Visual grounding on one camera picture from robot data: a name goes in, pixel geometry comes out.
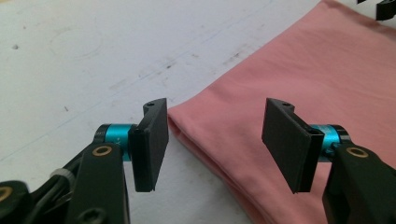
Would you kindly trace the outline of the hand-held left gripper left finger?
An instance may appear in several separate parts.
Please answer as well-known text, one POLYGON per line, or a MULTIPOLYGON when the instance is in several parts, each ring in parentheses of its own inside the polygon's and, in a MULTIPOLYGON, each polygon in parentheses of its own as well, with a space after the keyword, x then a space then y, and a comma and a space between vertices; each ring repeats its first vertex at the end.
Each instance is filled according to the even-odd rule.
POLYGON ((169 141, 167 101, 148 102, 143 112, 137 124, 104 124, 96 131, 82 151, 64 224, 130 224, 125 161, 137 192, 155 190, 169 141))

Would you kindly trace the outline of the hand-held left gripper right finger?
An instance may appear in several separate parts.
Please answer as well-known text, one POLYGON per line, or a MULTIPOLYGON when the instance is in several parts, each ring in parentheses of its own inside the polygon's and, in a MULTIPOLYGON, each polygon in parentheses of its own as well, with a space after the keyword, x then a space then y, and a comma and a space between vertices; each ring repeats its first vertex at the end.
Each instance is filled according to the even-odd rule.
POLYGON ((332 165, 322 196, 329 224, 396 224, 396 169, 342 126, 309 125, 294 105, 268 98, 262 141, 293 193, 311 190, 320 162, 332 165))

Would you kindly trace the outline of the pink tank top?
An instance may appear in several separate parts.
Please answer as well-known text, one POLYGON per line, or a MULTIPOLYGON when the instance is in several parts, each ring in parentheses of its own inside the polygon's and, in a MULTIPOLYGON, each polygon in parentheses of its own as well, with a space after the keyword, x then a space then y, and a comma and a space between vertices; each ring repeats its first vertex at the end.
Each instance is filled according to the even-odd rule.
POLYGON ((308 123, 338 124, 396 168, 396 23, 382 24, 321 0, 187 102, 172 107, 174 136, 217 175, 247 221, 209 224, 327 224, 321 202, 330 168, 309 193, 290 191, 262 143, 265 101, 293 104, 308 123))

